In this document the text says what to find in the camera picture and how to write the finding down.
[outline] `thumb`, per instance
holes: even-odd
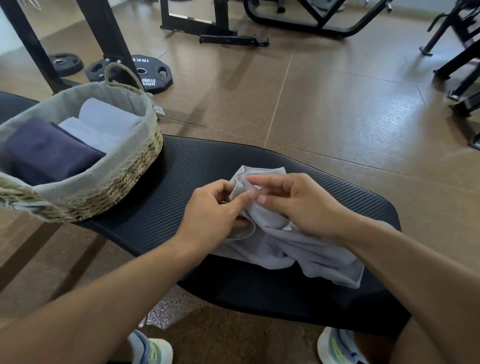
[[[248,190],[227,203],[227,206],[232,209],[232,212],[237,216],[243,209],[248,207],[257,196],[257,191]]]
[[[288,197],[272,196],[269,194],[261,194],[257,197],[257,203],[269,210],[278,212],[279,214],[287,215],[287,210],[290,205]]]

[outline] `navy blue towel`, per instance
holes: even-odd
[[[12,159],[12,175],[31,186],[63,181],[105,156],[41,118],[24,122],[4,148]]]

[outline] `hand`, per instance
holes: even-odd
[[[210,253],[224,240],[232,227],[247,225],[237,219],[239,213],[252,203],[258,193],[250,190],[230,202],[228,196],[235,184],[219,180],[193,191],[185,207],[183,220],[176,237],[184,243],[195,244],[204,254]]]
[[[262,186],[257,203],[284,214],[307,234],[339,243],[357,219],[305,173],[251,175],[247,180]]]

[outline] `white towel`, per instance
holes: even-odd
[[[242,166],[230,180],[235,188],[230,198],[254,188],[245,177],[250,174],[285,174],[285,168],[266,170]],[[358,288],[364,265],[349,250],[322,242],[301,232],[291,221],[254,202],[242,216],[251,224],[233,230],[213,254],[282,269],[297,261],[307,277],[323,277],[335,284]]]
[[[78,118],[95,131],[124,138],[142,121],[141,116],[124,111],[106,102],[89,98],[80,108]]]
[[[75,138],[101,152],[108,153],[118,146],[121,138],[108,134],[99,133],[77,118],[68,118],[59,124],[59,127],[69,132]]]

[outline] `brown tile floor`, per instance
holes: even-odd
[[[289,6],[290,16],[305,18]],[[63,5],[73,20],[62,24],[58,11],[49,7],[43,21],[27,14],[46,35],[46,50],[77,53],[86,65],[98,60],[85,21],[75,23],[78,9]],[[172,2],[170,11],[213,18],[208,1]],[[394,204],[406,234],[480,271],[480,154],[466,147],[445,100],[474,65],[444,85],[432,83],[432,70],[461,50],[453,34],[424,58],[418,47],[430,36],[428,20],[382,14],[337,42],[255,25],[231,1],[232,27],[271,41],[245,49],[159,29],[158,4],[132,0],[114,12],[132,53],[172,68],[174,86],[155,96],[166,112],[164,133],[264,146],[370,189]],[[350,9],[332,21],[348,25],[360,16]],[[86,82],[84,73],[71,78]],[[0,56],[0,90],[50,95],[24,49]],[[132,258],[79,227],[5,210],[0,234],[0,316],[25,315]],[[277,364],[317,363],[322,328],[224,310],[174,287],[144,330],[168,339],[177,363]]]

